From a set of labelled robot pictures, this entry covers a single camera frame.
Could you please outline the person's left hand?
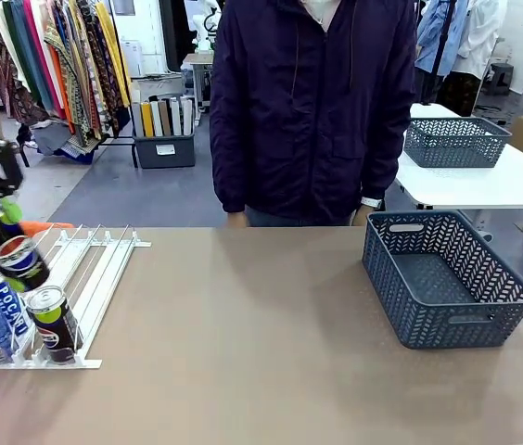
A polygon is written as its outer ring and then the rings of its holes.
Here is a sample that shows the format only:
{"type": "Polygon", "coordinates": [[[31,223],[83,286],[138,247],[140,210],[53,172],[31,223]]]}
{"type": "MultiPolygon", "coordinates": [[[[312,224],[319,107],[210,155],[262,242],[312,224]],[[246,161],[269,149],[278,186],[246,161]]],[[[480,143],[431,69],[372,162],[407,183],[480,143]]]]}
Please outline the person's left hand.
{"type": "Polygon", "coordinates": [[[377,208],[368,206],[368,205],[362,205],[359,209],[357,209],[351,219],[351,225],[352,226],[366,226],[366,223],[368,221],[368,216],[377,211],[377,208]]]}

